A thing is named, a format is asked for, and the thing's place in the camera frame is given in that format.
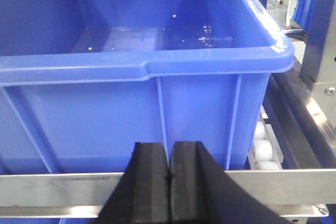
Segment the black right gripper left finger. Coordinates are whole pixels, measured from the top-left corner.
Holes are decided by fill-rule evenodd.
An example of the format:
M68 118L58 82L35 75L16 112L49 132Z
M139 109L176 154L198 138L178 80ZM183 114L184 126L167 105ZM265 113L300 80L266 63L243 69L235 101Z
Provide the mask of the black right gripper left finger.
M168 167L161 143L135 143L132 157L94 223L168 223Z

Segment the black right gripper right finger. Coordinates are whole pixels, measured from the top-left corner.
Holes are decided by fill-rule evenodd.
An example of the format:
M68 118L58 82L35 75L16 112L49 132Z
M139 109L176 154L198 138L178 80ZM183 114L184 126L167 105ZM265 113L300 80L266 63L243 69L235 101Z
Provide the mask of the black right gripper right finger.
M233 181L200 141L170 156L172 223L288 223Z

